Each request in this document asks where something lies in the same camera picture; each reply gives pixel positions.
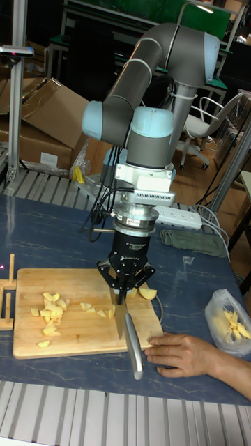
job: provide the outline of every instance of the knife handle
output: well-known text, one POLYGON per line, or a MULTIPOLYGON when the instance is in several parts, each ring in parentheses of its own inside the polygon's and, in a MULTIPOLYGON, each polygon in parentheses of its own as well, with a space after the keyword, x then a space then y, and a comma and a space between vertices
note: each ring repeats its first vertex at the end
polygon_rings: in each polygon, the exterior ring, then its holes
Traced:
POLYGON ((139 380, 143 376, 143 357, 140 348, 139 338, 132 321, 132 316, 129 313, 125 315, 125 340, 130 355, 130 361, 132 363, 132 370, 136 380, 139 380))

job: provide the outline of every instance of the knife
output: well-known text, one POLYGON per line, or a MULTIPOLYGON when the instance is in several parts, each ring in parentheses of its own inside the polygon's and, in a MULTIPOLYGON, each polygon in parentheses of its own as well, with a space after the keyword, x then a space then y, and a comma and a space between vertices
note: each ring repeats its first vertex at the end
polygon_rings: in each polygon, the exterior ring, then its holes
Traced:
POLYGON ((143 376, 144 364, 135 325, 133 323, 132 316, 128 313, 125 296, 122 295, 121 298, 121 295, 119 296, 115 294, 113 289, 110 289, 110 291, 111 291, 112 303, 116 307, 114 317, 116 321, 116 327, 119 339, 121 339, 123 331, 125 331, 125 340, 130 356, 130 361, 132 364, 133 374, 135 379, 139 380, 143 376), (118 304, 118 297, 120 297, 121 300, 120 304, 118 304))

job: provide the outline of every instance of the green panel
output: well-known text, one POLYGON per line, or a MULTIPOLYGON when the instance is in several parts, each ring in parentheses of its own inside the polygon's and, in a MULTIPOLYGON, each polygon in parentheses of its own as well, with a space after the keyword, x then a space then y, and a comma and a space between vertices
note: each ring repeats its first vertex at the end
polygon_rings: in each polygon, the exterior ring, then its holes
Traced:
MULTIPOLYGON (((181 6, 186 0, 83 0, 85 3, 101 6, 118 13, 132 15, 156 23, 176 23, 181 6)), ((206 31, 223 39, 231 13, 215 9, 213 14, 194 5, 185 7, 181 24, 188 28, 206 31)))

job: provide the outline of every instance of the white chair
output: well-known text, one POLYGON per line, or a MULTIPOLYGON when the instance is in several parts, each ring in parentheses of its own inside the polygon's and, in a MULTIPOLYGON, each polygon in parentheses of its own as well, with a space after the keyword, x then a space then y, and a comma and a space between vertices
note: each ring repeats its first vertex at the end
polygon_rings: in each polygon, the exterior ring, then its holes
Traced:
POLYGON ((234 106, 237 104, 237 102, 241 99, 242 93, 239 93, 238 95, 234 96, 224 107, 220 104, 218 104, 213 99, 203 97, 199 101, 199 108, 192 105, 192 108, 195 110, 199 110, 201 114, 201 118, 196 118, 195 116, 189 114, 186 118, 185 125, 183 127, 183 131, 187 133, 188 137, 185 142, 180 141, 178 143, 178 146, 176 147, 177 150, 182 151, 182 158, 181 163, 179 165, 180 169, 183 170, 185 167, 185 157, 188 153, 191 153, 193 155, 196 155, 199 157, 202 161, 204 161, 203 165, 201 166, 202 169, 207 169, 210 162, 208 159, 202 155, 201 150, 204 147, 204 144, 206 143, 207 137, 213 134, 222 123, 223 119, 229 114, 229 112, 234 108, 234 106), (202 109, 202 101, 203 99, 206 99, 210 102, 213 102, 217 105, 217 107, 220 108, 220 111, 214 116, 207 111, 204 111, 202 109), (210 116, 212 121, 210 124, 205 123, 204 121, 204 115, 210 116), (203 142, 200 147, 195 146, 195 144, 190 144, 191 139, 195 138, 202 138, 203 142))

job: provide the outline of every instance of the robotic arm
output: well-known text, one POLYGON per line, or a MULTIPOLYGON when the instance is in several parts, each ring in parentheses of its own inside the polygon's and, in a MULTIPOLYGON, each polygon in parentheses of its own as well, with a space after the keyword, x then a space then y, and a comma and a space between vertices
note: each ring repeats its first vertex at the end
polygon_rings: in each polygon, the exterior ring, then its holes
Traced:
POLYGON ((115 178, 132 190, 116 207, 109 258, 98 262, 118 305, 155 272, 146 256, 158 218, 154 206, 173 204, 170 163, 195 93, 213 77, 219 46, 207 33, 172 23, 156 26, 139 40, 105 101, 90 102, 84 112, 85 134, 128 149, 115 178), (173 112, 139 107, 157 66, 168 68, 176 83, 173 112))

